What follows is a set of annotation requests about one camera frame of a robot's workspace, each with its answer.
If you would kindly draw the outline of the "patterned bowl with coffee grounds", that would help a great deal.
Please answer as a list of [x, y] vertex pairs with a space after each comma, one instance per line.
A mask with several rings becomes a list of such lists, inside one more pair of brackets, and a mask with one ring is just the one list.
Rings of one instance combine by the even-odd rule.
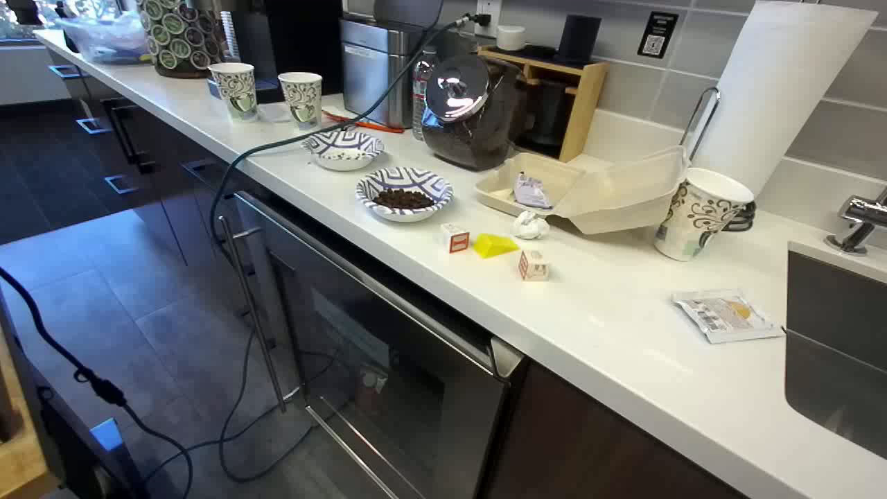
[[455, 194], [436, 172], [415, 168], [386, 168], [358, 184], [361, 206], [382, 222], [423, 222], [443, 211]]

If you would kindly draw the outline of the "red small packet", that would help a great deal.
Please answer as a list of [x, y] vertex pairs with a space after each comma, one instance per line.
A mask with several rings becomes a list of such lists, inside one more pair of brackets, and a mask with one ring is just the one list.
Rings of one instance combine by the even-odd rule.
[[468, 249], [468, 245], [470, 245], [468, 233], [452, 233], [450, 235], [450, 253], [463, 253], [463, 249]]

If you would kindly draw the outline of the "yellow sweetener packet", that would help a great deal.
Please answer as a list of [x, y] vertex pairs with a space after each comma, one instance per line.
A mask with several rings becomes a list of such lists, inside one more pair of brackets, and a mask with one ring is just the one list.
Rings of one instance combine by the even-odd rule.
[[475, 241], [470, 241], [470, 249], [479, 256], [479, 258], [497, 258], [497, 256], [506, 256], [506, 253], [516, 253], [517, 245], [506, 235], [493, 235], [493, 233], [479, 233]]

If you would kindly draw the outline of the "crumpled white paper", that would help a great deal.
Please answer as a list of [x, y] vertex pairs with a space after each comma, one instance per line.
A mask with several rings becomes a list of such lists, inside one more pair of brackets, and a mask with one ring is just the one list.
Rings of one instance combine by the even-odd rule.
[[522, 211], [512, 231], [517, 238], [537, 241], [549, 233], [549, 222], [537, 211]]

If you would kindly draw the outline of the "small white cube packet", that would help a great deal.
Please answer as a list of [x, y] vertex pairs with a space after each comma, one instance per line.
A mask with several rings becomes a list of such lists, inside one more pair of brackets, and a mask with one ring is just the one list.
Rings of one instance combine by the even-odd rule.
[[537, 249], [523, 249], [517, 256], [517, 274], [523, 280], [549, 280], [551, 277], [551, 266]]

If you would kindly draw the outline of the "orange strip packet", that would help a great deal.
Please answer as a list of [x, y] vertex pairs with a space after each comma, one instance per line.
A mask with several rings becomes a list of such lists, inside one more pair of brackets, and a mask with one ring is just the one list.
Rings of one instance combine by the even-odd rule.
[[335, 122], [335, 126], [347, 126], [347, 127], [366, 127], [366, 130], [380, 130], [380, 134], [405, 134], [407, 127], [401, 126], [380, 126], [380, 122], [366, 122], [366, 119], [348, 119], [333, 112], [322, 112], [325, 119]]

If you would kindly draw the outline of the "beige takeout box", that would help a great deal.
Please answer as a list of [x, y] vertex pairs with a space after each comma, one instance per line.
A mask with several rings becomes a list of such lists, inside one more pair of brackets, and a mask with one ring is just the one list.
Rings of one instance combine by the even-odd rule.
[[516, 187], [529, 179], [549, 201], [547, 220], [560, 220], [585, 235], [602, 235], [660, 224], [681, 170], [677, 150], [634, 162], [577, 155], [569, 165], [517, 152], [476, 181], [476, 197], [493, 211], [517, 216], [523, 206], [516, 201]]

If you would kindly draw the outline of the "stainless steel canister box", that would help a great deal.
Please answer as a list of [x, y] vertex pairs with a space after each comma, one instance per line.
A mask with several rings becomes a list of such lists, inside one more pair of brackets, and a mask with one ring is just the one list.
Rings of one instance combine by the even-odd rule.
[[369, 113], [376, 126], [411, 126], [411, 69], [405, 61], [418, 44], [422, 30], [412, 26], [371, 26], [358, 21], [340, 23], [343, 52], [343, 108], [366, 112], [396, 76], [398, 87]]

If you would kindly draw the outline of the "patterned paper cup near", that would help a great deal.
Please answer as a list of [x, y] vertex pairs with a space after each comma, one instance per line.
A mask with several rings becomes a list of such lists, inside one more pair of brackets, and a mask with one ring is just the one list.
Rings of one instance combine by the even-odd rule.
[[280, 72], [280, 93], [300, 127], [311, 127], [322, 118], [322, 76], [318, 72]]

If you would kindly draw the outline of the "patterned paper cup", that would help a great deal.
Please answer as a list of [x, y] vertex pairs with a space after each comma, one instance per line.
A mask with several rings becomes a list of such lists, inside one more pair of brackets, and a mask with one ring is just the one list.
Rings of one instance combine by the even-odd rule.
[[257, 113], [253, 64], [240, 64], [240, 61], [213, 64], [210, 77], [220, 87], [222, 101], [235, 119], [253, 119]]
[[322, 76], [318, 72], [280, 72], [280, 93], [300, 127], [311, 127], [322, 118]]

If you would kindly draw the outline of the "patterned ceramic mug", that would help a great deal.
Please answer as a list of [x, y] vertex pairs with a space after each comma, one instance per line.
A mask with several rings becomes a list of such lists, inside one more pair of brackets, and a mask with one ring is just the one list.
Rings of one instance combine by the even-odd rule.
[[695, 258], [717, 233], [746, 233], [754, 224], [754, 192], [728, 176], [689, 168], [653, 233], [653, 249], [673, 260]]

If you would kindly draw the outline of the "patterned paper cup far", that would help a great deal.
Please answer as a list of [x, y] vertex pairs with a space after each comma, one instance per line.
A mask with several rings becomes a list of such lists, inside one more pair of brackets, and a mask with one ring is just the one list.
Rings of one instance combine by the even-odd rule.
[[213, 64], [210, 77], [220, 87], [222, 101], [235, 119], [253, 119], [257, 113], [253, 64], [240, 64], [240, 61]]

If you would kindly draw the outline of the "flat snack packet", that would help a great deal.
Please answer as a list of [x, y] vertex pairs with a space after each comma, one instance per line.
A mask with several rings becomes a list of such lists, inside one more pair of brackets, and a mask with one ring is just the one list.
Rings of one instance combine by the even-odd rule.
[[775, 338], [779, 328], [761, 317], [739, 291], [688, 291], [671, 303], [710, 345]]

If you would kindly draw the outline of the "stainless steel sink basin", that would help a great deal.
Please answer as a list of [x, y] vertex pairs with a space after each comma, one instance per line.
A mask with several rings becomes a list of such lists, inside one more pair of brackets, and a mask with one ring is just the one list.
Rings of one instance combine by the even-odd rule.
[[786, 253], [785, 399], [887, 459], [887, 283], [876, 269]]

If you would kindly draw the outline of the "white paper towel roll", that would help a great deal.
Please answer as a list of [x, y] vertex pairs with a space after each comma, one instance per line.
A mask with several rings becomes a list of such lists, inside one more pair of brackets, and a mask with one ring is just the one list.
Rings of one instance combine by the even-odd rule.
[[759, 194], [872, 23], [870, 8], [756, 0], [694, 165]]

